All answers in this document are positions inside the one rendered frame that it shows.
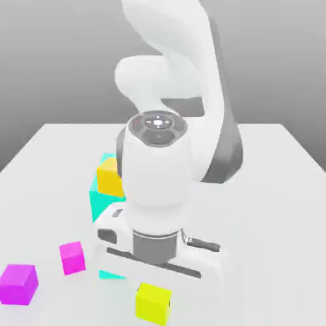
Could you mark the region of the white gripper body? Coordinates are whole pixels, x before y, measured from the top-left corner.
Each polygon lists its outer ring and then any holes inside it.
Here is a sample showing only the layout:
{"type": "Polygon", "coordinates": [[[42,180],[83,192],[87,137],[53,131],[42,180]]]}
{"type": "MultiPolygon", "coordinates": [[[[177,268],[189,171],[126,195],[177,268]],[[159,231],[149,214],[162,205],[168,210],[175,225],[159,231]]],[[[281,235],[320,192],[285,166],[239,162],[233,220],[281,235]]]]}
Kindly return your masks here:
{"type": "Polygon", "coordinates": [[[217,300],[221,296],[227,270],[227,253],[181,245],[177,256],[161,266],[146,264],[130,253],[106,246],[94,247],[96,267],[126,277],[137,283],[148,283],[200,299],[217,300]]]}

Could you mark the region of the small yellow cube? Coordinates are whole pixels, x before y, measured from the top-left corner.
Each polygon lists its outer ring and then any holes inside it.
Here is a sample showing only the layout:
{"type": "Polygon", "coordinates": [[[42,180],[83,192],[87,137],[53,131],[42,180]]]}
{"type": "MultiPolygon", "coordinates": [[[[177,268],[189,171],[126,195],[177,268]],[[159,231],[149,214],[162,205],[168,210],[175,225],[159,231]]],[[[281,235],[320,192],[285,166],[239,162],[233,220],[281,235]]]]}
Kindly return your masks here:
{"type": "Polygon", "coordinates": [[[136,292],[136,316],[159,326],[166,326],[171,313],[171,296],[170,290],[141,283],[136,292]]]}

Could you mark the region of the small magenta cube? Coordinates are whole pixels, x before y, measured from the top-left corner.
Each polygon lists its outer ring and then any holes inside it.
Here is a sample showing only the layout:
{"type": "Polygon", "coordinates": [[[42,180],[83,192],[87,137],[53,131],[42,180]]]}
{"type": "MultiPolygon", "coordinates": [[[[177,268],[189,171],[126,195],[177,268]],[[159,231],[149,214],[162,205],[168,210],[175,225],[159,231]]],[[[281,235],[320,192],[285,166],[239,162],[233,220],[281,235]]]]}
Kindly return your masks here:
{"type": "Polygon", "coordinates": [[[85,257],[80,241],[59,246],[64,275],[86,270],[85,257]]]}

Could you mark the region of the small orange cube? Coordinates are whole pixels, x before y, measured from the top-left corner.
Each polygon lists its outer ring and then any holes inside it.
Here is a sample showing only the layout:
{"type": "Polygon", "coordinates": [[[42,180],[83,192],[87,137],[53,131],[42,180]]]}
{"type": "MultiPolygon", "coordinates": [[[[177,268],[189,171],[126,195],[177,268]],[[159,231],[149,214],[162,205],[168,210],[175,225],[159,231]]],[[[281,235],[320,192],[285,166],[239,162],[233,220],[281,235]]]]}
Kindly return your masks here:
{"type": "Polygon", "coordinates": [[[117,160],[115,157],[107,158],[101,163],[96,173],[99,193],[121,198],[125,196],[122,188],[122,179],[118,175],[117,160]]]}

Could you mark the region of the small purple cube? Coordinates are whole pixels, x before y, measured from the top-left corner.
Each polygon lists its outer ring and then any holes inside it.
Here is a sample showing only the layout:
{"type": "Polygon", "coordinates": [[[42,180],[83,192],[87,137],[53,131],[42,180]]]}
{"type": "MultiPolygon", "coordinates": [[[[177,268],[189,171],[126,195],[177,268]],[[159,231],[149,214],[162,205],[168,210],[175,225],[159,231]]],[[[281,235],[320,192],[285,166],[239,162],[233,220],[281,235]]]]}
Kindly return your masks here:
{"type": "Polygon", "coordinates": [[[28,306],[38,285],[35,265],[8,264],[0,276],[0,303],[28,306]]]}

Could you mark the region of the large cyan box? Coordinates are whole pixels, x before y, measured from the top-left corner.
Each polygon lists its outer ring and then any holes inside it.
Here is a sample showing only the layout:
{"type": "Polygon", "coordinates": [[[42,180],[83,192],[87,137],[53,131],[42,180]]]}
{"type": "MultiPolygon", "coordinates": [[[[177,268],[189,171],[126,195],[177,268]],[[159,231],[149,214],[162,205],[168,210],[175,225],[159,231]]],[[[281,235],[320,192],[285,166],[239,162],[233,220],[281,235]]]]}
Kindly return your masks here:
{"type": "MultiPolygon", "coordinates": [[[[93,222],[95,222],[101,213],[112,203],[125,201],[124,197],[115,197],[112,195],[100,193],[98,191],[96,174],[89,188],[89,198],[93,222]]],[[[121,275],[113,274],[103,270],[99,270],[99,278],[102,280],[125,279],[125,277],[121,275]]]]}

